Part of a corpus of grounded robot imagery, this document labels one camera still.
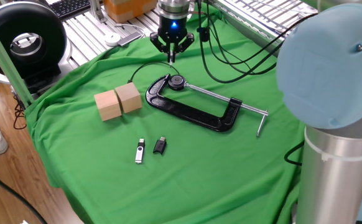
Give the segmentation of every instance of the green pole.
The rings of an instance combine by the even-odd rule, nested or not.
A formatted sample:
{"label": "green pole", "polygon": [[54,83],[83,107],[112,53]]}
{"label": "green pole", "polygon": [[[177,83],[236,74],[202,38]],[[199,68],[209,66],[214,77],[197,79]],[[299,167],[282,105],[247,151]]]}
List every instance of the green pole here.
{"label": "green pole", "polygon": [[9,82],[14,87],[19,98],[25,104],[25,107],[28,107],[31,103],[34,102],[32,95],[28,91],[24,81],[16,70],[14,64],[9,58],[6,50],[0,42],[0,67],[3,70],[4,74],[8,77]]}

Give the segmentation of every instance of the cardboard box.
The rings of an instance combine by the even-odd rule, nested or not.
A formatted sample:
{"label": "cardboard box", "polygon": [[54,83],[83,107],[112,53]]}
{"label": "cardboard box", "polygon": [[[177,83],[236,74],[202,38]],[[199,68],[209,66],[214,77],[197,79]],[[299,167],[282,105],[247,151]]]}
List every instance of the cardboard box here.
{"label": "cardboard box", "polygon": [[156,0],[103,0],[105,12],[117,23],[149,12],[156,7]]}

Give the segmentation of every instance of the wooden floor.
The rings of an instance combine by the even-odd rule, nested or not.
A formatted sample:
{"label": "wooden floor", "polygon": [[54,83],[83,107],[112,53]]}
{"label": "wooden floor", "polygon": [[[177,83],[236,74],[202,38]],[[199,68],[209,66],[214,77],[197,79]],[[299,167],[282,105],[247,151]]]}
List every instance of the wooden floor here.
{"label": "wooden floor", "polygon": [[[8,151],[0,155],[0,179],[26,198],[48,223],[82,223],[63,191],[49,185],[27,129],[13,128],[15,106],[9,86],[0,84],[0,129],[9,144]],[[19,118],[17,125],[25,125],[25,119]],[[0,188],[0,224],[19,224],[23,220],[39,223],[18,199]]]}

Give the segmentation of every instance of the usb flash drive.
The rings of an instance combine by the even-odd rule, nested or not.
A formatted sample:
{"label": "usb flash drive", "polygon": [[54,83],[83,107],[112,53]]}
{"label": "usb flash drive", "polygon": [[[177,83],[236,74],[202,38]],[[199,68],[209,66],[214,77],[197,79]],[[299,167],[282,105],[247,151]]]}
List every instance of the usb flash drive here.
{"label": "usb flash drive", "polygon": [[145,148],[145,141],[144,141],[144,139],[140,139],[138,142],[137,154],[136,154],[136,163],[137,164],[142,163],[142,157],[144,156],[144,148]]}
{"label": "usb flash drive", "polygon": [[163,155],[164,149],[166,148],[166,138],[165,137],[161,137],[159,140],[157,140],[155,148],[154,148],[154,153],[160,153]]}

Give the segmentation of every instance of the green tablecloth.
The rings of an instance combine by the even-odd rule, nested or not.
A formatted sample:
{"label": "green tablecloth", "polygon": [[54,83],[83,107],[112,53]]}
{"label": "green tablecloth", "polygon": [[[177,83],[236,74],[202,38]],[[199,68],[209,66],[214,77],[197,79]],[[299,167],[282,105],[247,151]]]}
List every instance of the green tablecloth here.
{"label": "green tablecloth", "polygon": [[[215,24],[224,48],[237,56],[247,58],[260,49],[222,20]],[[196,27],[193,17],[188,30]],[[214,75],[239,75],[206,52]],[[198,41],[174,64],[194,85],[268,108],[260,138],[261,116],[253,112],[242,110],[231,131],[216,133],[149,106],[144,98],[149,85],[174,73],[163,65],[143,68],[134,79],[142,109],[101,121],[94,94],[127,83],[142,63],[165,60],[148,38],[135,41],[109,59],[72,71],[26,110],[50,184],[65,191],[85,223],[288,223],[298,180],[296,167],[283,155],[301,142],[303,125],[282,103],[275,70],[233,84],[216,83],[204,71]],[[270,58],[261,68],[275,61]],[[225,102],[192,90],[167,89],[164,95],[218,116],[226,108]],[[161,136],[167,140],[163,156],[152,153]],[[146,140],[146,151],[137,165],[140,138]]]}

